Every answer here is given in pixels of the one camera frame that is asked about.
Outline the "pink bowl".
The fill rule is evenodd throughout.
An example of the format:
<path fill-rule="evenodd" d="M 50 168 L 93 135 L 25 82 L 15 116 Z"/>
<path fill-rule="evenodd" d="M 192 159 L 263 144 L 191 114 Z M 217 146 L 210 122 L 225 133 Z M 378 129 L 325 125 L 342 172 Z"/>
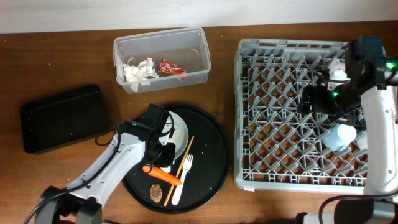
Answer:
<path fill-rule="evenodd" d="M 334 58 L 328 66 L 329 79 L 333 81 L 348 81 L 349 78 L 345 72 L 345 63 Z"/>

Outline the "small white tissue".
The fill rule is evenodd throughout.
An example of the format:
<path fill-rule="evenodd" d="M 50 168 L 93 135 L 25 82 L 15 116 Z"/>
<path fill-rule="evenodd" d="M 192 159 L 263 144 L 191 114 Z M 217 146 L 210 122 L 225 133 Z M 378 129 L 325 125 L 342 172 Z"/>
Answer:
<path fill-rule="evenodd" d="M 166 172 L 166 173 L 170 173 L 170 171 L 171 171 L 171 167 L 170 167 L 170 166 L 161 167 L 160 169 L 163 170 L 163 171 Z"/>

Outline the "red snack wrapper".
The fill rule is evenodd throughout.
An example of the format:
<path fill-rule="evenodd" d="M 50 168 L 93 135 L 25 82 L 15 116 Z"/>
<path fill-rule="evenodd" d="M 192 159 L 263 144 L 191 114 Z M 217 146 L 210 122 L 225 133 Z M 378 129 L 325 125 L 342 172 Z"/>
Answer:
<path fill-rule="evenodd" d="M 169 62 L 163 58 L 160 60 L 158 72 L 167 73 L 170 75 L 182 75 L 186 74 L 187 71 L 179 65 Z"/>

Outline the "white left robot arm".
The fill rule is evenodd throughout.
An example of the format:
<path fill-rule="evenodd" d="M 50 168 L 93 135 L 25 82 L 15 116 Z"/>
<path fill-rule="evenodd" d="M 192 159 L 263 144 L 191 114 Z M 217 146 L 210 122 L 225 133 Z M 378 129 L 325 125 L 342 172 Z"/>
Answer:
<path fill-rule="evenodd" d="M 163 106 L 151 104 L 134 120 L 117 125 L 105 151 L 82 175 L 65 188 L 48 187 L 40 203 L 27 217 L 35 223 L 61 223 L 61 217 L 74 215 L 76 223 L 102 223 L 102 210 L 117 185 L 138 164 L 150 170 L 173 164 L 176 130 L 187 136 L 181 117 Z"/>

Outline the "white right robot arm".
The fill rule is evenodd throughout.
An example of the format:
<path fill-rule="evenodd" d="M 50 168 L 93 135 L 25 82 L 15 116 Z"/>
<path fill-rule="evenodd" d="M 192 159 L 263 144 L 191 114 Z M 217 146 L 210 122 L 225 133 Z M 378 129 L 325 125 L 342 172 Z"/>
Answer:
<path fill-rule="evenodd" d="M 296 223 L 397 223 L 397 58 L 384 55 L 382 41 L 360 37 L 345 49 L 348 80 L 333 90 L 306 86 L 297 111 L 337 120 L 362 107 L 368 171 L 362 195 L 325 200 L 318 213 L 299 213 Z"/>

